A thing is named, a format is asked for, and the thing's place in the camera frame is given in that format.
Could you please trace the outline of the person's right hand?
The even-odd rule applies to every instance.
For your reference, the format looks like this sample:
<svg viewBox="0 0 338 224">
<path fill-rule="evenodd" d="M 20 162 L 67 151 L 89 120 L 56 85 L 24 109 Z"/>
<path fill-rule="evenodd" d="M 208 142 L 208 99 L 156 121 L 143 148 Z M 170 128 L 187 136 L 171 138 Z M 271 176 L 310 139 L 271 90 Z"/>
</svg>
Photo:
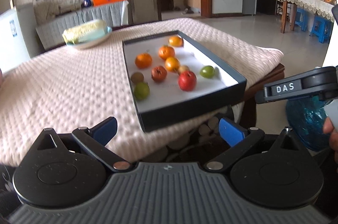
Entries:
<svg viewBox="0 0 338 224">
<path fill-rule="evenodd" d="M 331 119 L 327 117 L 323 125 L 323 133 L 329 134 L 329 145 L 335 151 L 336 155 L 338 152 L 338 133 L 333 126 Z"/>
</svg>

